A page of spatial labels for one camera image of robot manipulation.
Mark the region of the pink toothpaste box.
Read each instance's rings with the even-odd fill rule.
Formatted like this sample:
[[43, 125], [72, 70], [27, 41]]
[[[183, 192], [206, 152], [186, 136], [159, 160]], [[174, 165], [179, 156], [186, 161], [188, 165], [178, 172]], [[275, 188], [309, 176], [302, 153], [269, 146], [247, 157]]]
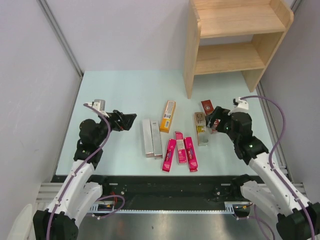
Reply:
[[167, 144], [166, 153], [163, 159], [162, 170], [169, 172], [172, 165], [173, 155], [176, 148], [177, 141], [175, 139], [169, 139]]
[[193, 140], [190, 136], [184, 138], [184, 146], [186, 150], [187, 162], [190, 172], [198, 171], [198, 161], [193, 145]]
[[184, 165], [187, 163], [187, 153], [186, 153], [183, 133], [180, 131], [176, 131], [175, 140], [176, 140], [178, 163], [180, 165]]

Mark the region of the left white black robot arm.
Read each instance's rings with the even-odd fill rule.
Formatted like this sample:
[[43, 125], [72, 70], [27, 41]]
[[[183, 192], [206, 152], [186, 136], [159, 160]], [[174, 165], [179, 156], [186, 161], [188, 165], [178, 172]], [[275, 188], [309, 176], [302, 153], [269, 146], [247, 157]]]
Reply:
[[81, 222], [92, 205], [110, 196], [111, 188], [96, 182], [93, 174], [110, 133], [130, 130], [137, 115], [118, 110], [95, 110], [95, 113], [100, 122], [86, 119], [79, 125], [74, 162], [61, 189], [45, 210], [37, 210], [33, 216], [37, 240], [77, 239]]

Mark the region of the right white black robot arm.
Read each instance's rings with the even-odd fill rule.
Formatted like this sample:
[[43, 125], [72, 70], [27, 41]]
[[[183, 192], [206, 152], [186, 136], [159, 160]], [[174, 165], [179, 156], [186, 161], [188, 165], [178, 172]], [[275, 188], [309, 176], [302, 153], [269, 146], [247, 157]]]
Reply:
[[261, 140], [253, 135], [252, 118], [242, 108], [231, 111], [217, 106], [205, 117], [209, 128], [228, 135], [234, 151], [262, 179], [265, 191], [248, 175], [243, 183], [230, 188], [231, 196], [253, 202], [270, 218], [275, 219], [276, 229], [283, 240], [315, 239], [320, 233], [320, 204], [311, 203], [284, 175], [272, 160], [272, 155]]

